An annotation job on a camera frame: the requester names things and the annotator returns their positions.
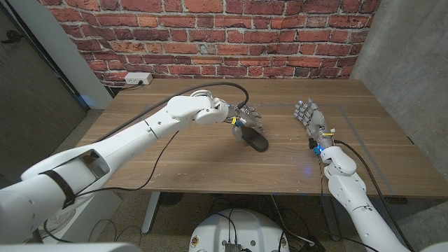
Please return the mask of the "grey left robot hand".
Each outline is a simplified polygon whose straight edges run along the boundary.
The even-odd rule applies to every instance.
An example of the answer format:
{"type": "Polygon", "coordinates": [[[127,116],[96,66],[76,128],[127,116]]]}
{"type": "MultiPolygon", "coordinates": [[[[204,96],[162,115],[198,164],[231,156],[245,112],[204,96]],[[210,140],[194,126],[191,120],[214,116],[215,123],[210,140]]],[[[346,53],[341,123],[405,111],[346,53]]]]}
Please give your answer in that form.
{"type": "Polygon", "coordinates": [[[253,107],[235,108],[235,113],[231,119],[233,124],[232,133],[238,141],[242,140],[243,127],[257,129],[260,132],[263,131],[261,116],[253,107]]]}

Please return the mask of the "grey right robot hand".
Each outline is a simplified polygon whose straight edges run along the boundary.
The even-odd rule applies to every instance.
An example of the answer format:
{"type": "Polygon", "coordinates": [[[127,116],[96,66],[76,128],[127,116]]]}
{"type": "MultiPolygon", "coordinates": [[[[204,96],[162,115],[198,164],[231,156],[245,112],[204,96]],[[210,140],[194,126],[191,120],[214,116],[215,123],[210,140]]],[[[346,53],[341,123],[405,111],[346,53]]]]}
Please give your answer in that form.
{"type": "Polygon", "coordinates": [[[305,126],[310,149],[322,151],[334,145],[324,114],[311,99],[307,103],[299,101],[295,105],[294,116],[305,126]]]}

